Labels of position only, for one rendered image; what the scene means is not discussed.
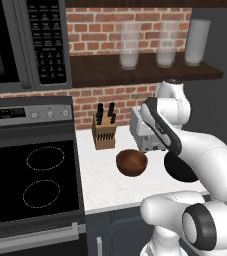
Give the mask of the brown wooden bowl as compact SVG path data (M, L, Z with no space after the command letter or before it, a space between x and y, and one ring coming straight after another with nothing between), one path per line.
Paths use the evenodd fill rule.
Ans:
M147 156L139 150L122 150L116 156L118 170L128 177L137 177L141 175L145 171L147 164Z

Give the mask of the black bowl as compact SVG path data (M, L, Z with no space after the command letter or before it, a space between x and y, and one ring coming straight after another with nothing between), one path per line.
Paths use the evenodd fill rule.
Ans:
M177 181L193 183L198 180L193 170L171 152L168 152L164 157L164 167L167 173Z

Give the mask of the dark wooden upper cabinet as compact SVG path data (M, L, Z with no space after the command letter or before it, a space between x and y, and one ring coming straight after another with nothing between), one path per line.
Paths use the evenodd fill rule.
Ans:
M65 0L66 8L227 8L227 0Z

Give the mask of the wooden knife block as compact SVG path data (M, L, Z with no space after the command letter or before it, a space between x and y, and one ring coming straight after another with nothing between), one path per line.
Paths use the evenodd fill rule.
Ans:
M111 149L115 147L116 124L110 123L111 118L105 116L100 125L97 124L96 116L93 116L92 135L97 150Z

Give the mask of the silver toaster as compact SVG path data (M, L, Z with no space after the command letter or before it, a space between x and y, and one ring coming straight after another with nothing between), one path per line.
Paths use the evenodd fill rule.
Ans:
M166 150L165 146L157 138L151 128L146 125L142 120L139 106L135 106L131 109L129 130L140 151L148 152L156 150Z

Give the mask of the tall clear glass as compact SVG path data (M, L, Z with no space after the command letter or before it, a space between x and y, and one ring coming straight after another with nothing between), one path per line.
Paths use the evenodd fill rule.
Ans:
M198 66L202 62L210 25L210 20L191 20L184 55L187 65Z
M179 22L164 20L159 31L159 45L156 51L156 62L159 67L170 68L175 60Z
M121 22L119 61L125 70L133 70L138 64L140 26L138 21Z

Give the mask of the dark grey drawer front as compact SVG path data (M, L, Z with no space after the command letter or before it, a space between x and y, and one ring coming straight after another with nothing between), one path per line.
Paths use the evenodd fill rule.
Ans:
M143 219L139 207L114 210L111 213L110 223L112 227L122 227L131 224L140 224L142 222Z

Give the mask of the black and steel stove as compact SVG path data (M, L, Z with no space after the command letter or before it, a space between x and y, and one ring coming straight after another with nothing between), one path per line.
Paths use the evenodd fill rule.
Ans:
M0 238L73 222L85 224L72 98L0 99ZM0 250L0 256L88 256L86 232L78 240Z

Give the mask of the dark grey cupboard door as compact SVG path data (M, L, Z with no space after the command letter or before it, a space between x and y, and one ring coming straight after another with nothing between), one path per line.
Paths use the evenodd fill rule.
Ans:
M97 237L102 238L103 256L140 256L144 245L150 240L151 229L124 227L89 232L87 234L88 254L97 255Z

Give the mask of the grey microwave oven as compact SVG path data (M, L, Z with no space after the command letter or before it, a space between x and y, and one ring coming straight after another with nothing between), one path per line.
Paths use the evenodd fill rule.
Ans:
M23 90L17 68L18 31L12 0L0 0L0 94L70 89L65 0L20 3L33 86Z

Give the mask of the dark wooden wall shelf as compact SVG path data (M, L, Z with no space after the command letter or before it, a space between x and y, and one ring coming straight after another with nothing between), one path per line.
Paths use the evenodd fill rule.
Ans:
M105 87L162 82L173 78L181 81L221 79L223 72L202 62L188 66L184 53L178 52L170 68L161 68L156 55L142 53L134 70L121 68L118 55L71 56L72 82L74 88Z

